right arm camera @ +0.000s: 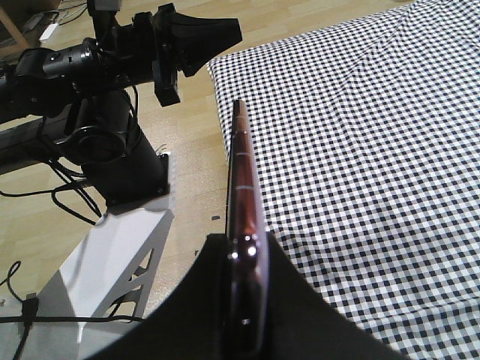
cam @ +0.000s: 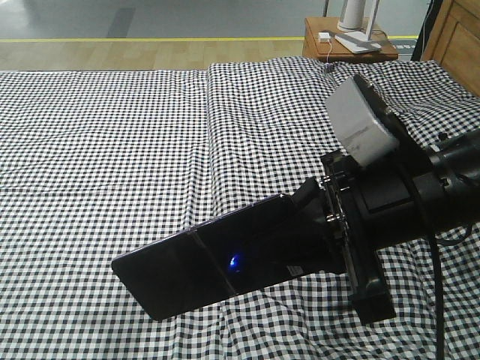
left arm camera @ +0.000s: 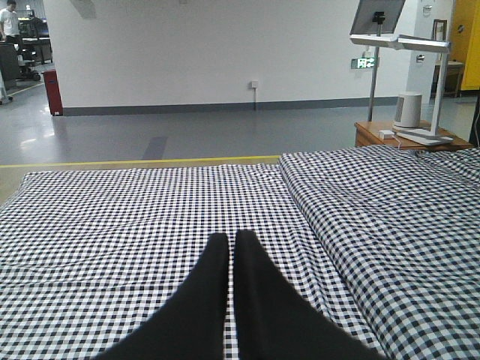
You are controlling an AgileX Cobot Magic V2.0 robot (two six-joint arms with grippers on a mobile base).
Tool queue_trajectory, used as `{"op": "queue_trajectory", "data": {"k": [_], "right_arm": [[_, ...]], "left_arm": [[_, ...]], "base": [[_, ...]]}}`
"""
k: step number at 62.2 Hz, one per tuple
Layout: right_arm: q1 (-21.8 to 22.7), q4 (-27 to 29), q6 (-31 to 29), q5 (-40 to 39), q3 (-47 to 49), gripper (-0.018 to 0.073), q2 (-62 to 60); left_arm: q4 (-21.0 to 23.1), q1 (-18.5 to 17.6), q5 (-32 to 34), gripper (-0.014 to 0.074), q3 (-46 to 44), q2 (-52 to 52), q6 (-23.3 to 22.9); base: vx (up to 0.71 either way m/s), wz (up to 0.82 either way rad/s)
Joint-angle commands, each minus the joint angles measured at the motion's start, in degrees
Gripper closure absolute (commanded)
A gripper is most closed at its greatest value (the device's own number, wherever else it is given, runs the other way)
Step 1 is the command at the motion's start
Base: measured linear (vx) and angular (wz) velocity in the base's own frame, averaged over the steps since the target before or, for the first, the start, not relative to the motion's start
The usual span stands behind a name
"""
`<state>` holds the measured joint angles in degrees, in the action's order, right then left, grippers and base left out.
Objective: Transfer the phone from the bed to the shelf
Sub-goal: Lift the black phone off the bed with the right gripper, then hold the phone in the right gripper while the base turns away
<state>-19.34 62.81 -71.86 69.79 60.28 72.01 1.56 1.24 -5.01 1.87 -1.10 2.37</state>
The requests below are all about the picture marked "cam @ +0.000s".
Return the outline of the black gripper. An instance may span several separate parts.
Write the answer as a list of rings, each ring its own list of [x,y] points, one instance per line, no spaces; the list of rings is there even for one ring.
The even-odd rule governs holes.
[[[321,161],[332,223],[340,233],[337,244],[321,204],[323,190],[311,177],[292,195],[297,207],[292,214],[277,217],[244,243],[239,268],[250,278],[347,271],[349,301],[361,324],[391,319],[395,309],[377,251],[423,235],[413,195],[385,161],[361,169],[339,151]]]

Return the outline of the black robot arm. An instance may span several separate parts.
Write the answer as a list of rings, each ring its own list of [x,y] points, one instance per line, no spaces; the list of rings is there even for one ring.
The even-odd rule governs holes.
[[[380,249],[479,221],[479,132],[420,147],[396,118],[400,144],[367,166],[333,151],[324,178],[250,209],[250,235],[229,268],[257,290],[318,271],[347,274],[363,324],[395,316]]]

